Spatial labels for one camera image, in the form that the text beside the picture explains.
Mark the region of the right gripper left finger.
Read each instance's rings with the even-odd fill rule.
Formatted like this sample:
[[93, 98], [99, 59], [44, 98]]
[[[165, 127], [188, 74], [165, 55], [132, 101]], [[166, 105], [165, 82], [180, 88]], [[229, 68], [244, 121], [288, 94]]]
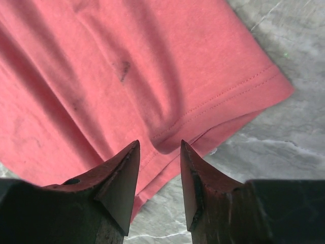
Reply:
[[1, 179], [1, 243], [123, 243], [139, 166], [134, 141], [61, 185]]

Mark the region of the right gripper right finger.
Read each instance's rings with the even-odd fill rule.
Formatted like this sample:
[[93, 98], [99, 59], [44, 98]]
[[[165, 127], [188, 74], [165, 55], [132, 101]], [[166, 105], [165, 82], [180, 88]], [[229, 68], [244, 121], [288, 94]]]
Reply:
[[193, 243], [324, 243], [324, 181], [240, 183], [180, 147], [187, 229]]

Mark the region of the dusty red t-shirt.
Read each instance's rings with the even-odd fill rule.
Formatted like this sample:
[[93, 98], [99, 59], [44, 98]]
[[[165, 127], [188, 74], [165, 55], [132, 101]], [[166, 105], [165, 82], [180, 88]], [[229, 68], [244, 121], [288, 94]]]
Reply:
[[58, 184], [141, 147], [133, 213], [294, 88], [226, 1], [1, 1], [1, 162]]

